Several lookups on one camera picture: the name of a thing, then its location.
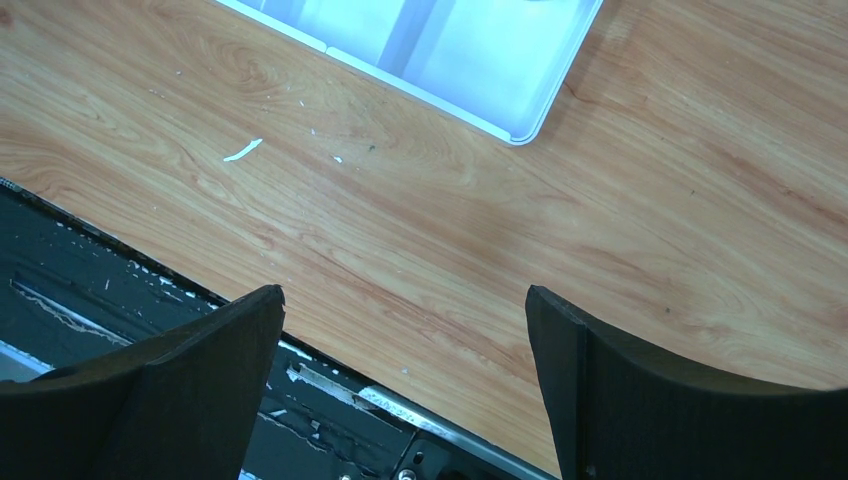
plastic tray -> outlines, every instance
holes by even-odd
[[[218,0],[513,145],[532,140],[603,0]]]

wooden tabletop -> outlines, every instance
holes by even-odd
[[[7,0],[0,174],[228,298],[282,284],[288,331],[553,472],[533,283],[848,385],[846,11],[607,0],[509,148],[214,3]]]

